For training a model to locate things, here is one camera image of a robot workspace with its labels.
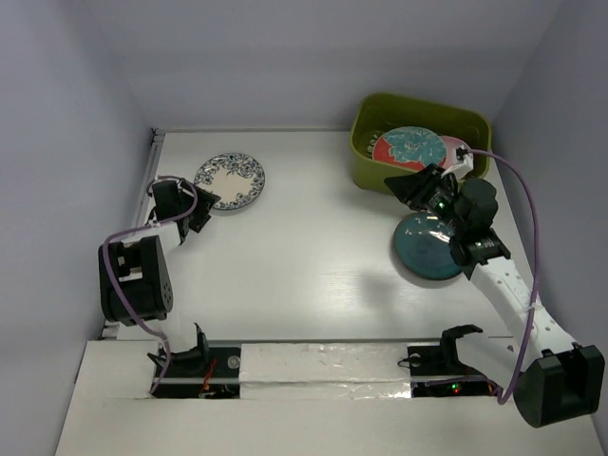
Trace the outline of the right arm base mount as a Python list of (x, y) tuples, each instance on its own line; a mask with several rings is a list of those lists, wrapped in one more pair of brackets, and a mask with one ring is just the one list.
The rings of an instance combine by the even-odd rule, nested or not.
[(497, 386), (478, 370), (463, 364), (456, 342), (469, 334), (482, 333), (475, 325), (462, 325), (442, 332), (435, 345), (408, 346), (397, 366), (409, 370), (413, 398), (495, 396)]

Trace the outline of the red and teal plate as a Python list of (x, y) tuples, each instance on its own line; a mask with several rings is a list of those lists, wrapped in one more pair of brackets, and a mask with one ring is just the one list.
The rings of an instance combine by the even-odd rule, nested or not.
[(384, 133), (374, 144), (375, 161), (418, 172), (430, 164), (443, 165), (447, 146), (442, 138), (427, 128), (402, 126)]

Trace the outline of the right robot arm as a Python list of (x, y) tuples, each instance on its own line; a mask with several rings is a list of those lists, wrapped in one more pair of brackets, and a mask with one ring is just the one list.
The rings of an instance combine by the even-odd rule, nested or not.
[(582, 346), (527, 287), (510, 251), (492, 228), (497, 190), (478, 178), (462, 184), (432, 164), (389, 177), (391, 193), (411, 210), (426, 211), (452, 231), (450, 254), (466, 278), (488, 299), (514, 338), (517, 352), (491, 345), (482, 329), (447, 330), (452, 340), (437, 350), (449, 372), (472, 370), (472, 380), (494, 387), (499, 404), (514, 400), (524, 421), (542, 428), (599, 408), (605, 359), (594, 345)]

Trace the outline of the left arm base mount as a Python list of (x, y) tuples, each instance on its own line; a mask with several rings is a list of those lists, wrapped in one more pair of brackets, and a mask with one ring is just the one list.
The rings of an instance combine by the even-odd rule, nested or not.
[(162, 374), (166, 353), (159, 348), (147, 357), (155, 366), (152, 396), (158, 399), (238, 399), (241, 346), (210, 346), (199, 324), (196, 345), (175, 352)]

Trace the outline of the blue floral white plate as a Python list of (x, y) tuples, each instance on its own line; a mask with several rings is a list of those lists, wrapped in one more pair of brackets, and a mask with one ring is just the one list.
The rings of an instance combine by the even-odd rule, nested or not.
[(235, 211), (253, 203), (266, 182), (262, 165), (253, 157), (237, 152), (216, 155), (204, 162), (194, 177), (194, 184), (219, 200), (214, 208)]

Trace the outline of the pink plate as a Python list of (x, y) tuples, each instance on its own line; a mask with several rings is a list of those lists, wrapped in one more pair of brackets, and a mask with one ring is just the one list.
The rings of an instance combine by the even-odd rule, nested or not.
[(468, 153), (460, 158), (457, 154), (459, 149), (468, 151), (470, 146), (465, 141), (456, 137), (441, 135), (440, 138), (446, 146), (446, 159), (442, 167), (448, 170), (450, 167), (462, 165), (468, 171), (472, 171), (474, 168), (473, 156)]

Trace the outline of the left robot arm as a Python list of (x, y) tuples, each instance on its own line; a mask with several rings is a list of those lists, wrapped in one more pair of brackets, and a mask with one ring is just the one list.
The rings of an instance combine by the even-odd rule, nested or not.
[(174, 307), (165, 255), (202, 230), (220, 197), (177, 177), (150, 182), (146, 193), (153, 207), (145, 224), (112, 234), (99, 247), (100, 299), (106, 320), (137, 326), (161, 342), (150, 359), (164, 368), (172, 358), (168, 336), (150, 323)]

